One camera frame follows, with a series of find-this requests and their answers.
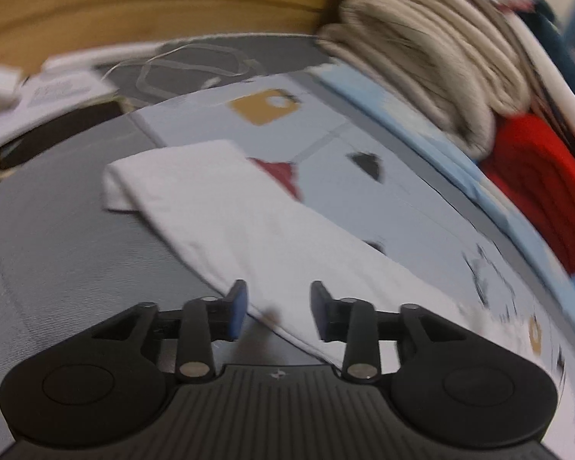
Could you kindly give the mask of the white long-sleeve shirt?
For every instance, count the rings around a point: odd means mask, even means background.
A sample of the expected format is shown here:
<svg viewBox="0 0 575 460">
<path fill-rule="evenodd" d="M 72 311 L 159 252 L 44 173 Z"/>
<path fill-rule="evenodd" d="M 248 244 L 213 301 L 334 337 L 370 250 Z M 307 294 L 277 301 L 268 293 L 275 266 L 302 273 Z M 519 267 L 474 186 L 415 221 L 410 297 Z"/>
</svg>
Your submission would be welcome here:
<svg viewBox="0 0 575 460">
<path fill-rule="evenodd" d="M 459 304 L 286 191 L 233 143 L 157 148 L 117 160 L 102 175 L 105 206 L 137 212 L 173 252 L 219 292 L 248 287 L 249 312 L 275 334 L 328 362 L 311 315 L 311 284 L 395 312 L 415 303 L 522 357 L 525 322 L 504 323 Z"/>
</svg>

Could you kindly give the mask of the grey deer print bedsheet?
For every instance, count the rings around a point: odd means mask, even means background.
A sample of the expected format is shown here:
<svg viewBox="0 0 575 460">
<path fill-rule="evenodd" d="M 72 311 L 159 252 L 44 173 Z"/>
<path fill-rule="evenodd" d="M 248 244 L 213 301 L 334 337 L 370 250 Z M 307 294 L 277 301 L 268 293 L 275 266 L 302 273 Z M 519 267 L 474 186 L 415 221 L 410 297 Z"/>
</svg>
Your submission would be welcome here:
<svg viewBox="0 0 575 460">
<path fill-rule="evenodd" d="M 511 240 L 463 192 L 399 138 L 325 87 L 309 69 L 327 56 L 308 36 L 225 35 L 164 47 L 177 62 L 155 67 L 159 102 L 135 86 L 137 69 L 110 73 L 145 107 L 73 136 L 0 181 L 0 383 L 23 359 L 141 302 L 176 309 L 209 291 L 146 223 L 102 207 L 102 170 L 158 142 L 156 125 L 180 128 L 185 95 L 203 81 L 255 75 L 297 83 L 336 125 L 292 160 L 308 205 L 387 253 L 464 305 L 523 319 L 529 342 L 562 381 L 575 432 L 575 330 Z M 0 454 L 12 435 L 0 410 Z M 575 435 L 562 454 L 575 458 Z"/>
</svg>

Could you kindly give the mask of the light blue folded sheet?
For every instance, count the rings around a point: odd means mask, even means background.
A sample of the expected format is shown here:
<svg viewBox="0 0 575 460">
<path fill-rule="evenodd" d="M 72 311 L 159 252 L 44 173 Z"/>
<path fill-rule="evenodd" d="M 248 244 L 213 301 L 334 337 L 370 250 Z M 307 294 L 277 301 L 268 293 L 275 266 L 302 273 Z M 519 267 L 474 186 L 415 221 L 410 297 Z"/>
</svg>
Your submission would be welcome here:
<svg viewBox="0 0 575 460">
<path fill-rule="evenodd" d="M 408 145 L 476 204 L 512 241 L 575 328 L 575 284 L 531 222 L 472 159 L 402 97 L 341 60 L 310 69 L 321 83 Z"/>
</svg>

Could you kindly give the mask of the red folded blanket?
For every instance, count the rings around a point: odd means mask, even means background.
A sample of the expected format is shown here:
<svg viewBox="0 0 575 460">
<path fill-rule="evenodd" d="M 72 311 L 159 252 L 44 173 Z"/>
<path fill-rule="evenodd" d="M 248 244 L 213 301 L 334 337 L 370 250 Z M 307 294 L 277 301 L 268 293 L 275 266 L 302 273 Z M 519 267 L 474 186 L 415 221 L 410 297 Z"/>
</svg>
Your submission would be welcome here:
<svg viewBox="0 0 575 460">
<path fill-rule="evenodd" d="M 553 129 L 534 114 L 499 117 L 480 168 L 575 274 L 575 158 Z"/>
</svg>

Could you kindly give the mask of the white paper booklet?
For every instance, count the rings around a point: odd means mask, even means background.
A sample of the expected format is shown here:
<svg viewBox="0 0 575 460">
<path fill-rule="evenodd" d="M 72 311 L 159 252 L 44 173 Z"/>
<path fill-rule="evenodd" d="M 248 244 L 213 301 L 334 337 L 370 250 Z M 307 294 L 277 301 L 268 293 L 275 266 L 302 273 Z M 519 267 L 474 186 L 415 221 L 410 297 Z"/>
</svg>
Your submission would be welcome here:
<svg viewBox="0 0 575 460">
<path fill-rule="evenodd" d="M 32 76 L 0 64 L 0 146 L 48 120 L 95 100 L 117 87 L 100 66 L 134 63 L 156 54 L 155 44 L 116 46 L 57 55 Z"/>
</svg>

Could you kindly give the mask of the cream folded blanket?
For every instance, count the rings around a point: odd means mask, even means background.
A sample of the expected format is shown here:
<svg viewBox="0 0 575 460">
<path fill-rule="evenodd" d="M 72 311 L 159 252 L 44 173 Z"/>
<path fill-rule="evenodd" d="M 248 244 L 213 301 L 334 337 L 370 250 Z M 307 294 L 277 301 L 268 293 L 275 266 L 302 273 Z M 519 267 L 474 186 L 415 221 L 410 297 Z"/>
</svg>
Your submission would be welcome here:
<svg viewBox="0 0 575 460">
<path fill-rule="evenodd" d="M 475 160 L 531 106 L 519 53 L 473 0 L 342 0 L 320 46 L 400 94 Z"/>
</svg>

